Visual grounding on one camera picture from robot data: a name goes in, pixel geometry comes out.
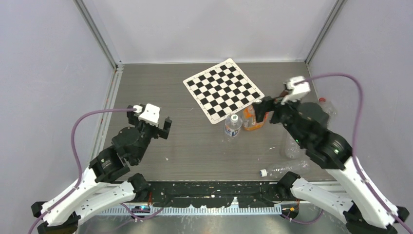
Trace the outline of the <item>orange crushed plastic bottle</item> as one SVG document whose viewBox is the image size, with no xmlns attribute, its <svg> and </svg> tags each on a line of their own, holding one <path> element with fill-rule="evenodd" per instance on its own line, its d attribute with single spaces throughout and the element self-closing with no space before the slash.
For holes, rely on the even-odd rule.
<svg viewBox="0 0 413 234">
<path fill-rule="evenodd" d="M 246 131 L 254 131 L 263 127 L 268 118 L 268 113 L 265 115 L 262 122 L 256 121 L 255 111 L 252 105 L 246 107 L 242 112 L 243 129 Z"/>
</svg>

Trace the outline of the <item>white green bottle cap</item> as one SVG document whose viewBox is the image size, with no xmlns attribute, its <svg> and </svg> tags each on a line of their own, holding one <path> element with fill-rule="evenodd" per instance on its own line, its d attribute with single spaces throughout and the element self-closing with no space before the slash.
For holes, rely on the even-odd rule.
<svg viewBox="0 0 413 234">
<path fill-rule="evenodd" d="M 239 116 L 237 114 L 232 114 L 230 116 L 230 121 L 233 122 L 233 123 L 238 122 L 239 121 Z"/>
</svg>

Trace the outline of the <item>clear bottle blue label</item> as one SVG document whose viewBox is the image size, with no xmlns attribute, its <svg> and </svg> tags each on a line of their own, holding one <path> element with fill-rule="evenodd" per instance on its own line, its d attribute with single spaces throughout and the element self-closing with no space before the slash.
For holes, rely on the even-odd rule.
<svg viewBox="0 0 413 234">
<path fill-rule="evenodd" d="M 227 137 L 228 141 L 231 141 L 233 138 L 235 138 L 238 133 L 240 132 L 241 126 L 243 124 L 242 119 L 239 117 L 239 121 L 236 123 L 233 123 L 230 121 L 230 114 L 226 120 L 225 120 L 225 126 L 224 126 L 224 133 L 225 136 Z"/>
</svg>

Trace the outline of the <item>clear plastic bottle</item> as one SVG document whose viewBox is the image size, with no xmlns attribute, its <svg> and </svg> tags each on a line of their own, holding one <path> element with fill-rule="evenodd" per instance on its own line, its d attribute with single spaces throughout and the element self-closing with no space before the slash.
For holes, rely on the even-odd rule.
<svg viewBox="0 0 413 234">
<path fill-rule="evenodd" d="M 268 177 L 273 179 L 282 178 L 287 172 L 296 174 L 305 174 L 311 169 L 310 163 L 306 159 L 294 159 L 282 163 L 276 163 L 259 171 L 260 177 Z"/>
</svg>

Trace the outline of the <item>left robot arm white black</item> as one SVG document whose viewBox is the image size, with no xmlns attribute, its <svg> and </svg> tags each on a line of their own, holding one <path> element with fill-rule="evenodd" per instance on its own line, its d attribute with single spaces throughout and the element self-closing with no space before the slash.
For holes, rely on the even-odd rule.
<svg viewBox="0 0 413 234">
<path fill-rule="evenodd" d="M 92 159 L 85 170 L 80 170 L 78 179 L 63 192 L 49 201 L 38 201 L 31 206 L 36 222 L 29 232 L 36 228 L 40 234 L 73 234 L 79 225 L 107 208 L 132 200 L 145 201 L 150 194 L 150 185 L 142 174 L 136 173 L 118 185 L 115 182 L 130 172 L 132 166 L 141 163 L 152 139 L 168 138 L 172 121 L 165 118 L 163 127 L 159 128 L 160 110 L 152 104 L 138 104 L 81 116 L 71 133 L 75 156 L 75 131 L 84 118 L 100 113 L 125 112 L 130 126 L 121 129 L 112 138 L 111 146 Z"/>
</svg>

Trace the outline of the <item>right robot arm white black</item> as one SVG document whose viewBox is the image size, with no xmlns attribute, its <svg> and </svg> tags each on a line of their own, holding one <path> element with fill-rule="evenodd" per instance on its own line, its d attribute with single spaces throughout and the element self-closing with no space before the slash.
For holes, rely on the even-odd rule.
<svg viewBox="0 0 413 234">
<path fill-rule="evenodd" d="M 311 161 L 333 176 L 347 193 L 341 197 L 311 184 L 292 171 L 277 183 L 284 200 L 303 199 L 334 215 L 353 234 L 395 234 L 409 211 L 392 204 L 374 190 L 352 146 L 327 128 L 329 115 L 313 102 L 301 103 L 265 97 L 253 104 L 257 121 L 272 113 L 270 123 L 281 124 Z"/>
</svg>

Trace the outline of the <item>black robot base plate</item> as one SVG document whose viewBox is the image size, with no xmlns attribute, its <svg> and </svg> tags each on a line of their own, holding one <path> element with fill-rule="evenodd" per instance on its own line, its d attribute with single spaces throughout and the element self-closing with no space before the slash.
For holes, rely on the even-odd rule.
<svg viewBox="0 0 413 234">
<path fill-rule="evenodd" d="M 276 182 L 271 181 L 153 181 L 151 201 L 156 207 L 173 208 L 266 208 L 291 204 L 299 200 Z"/>
</svg>

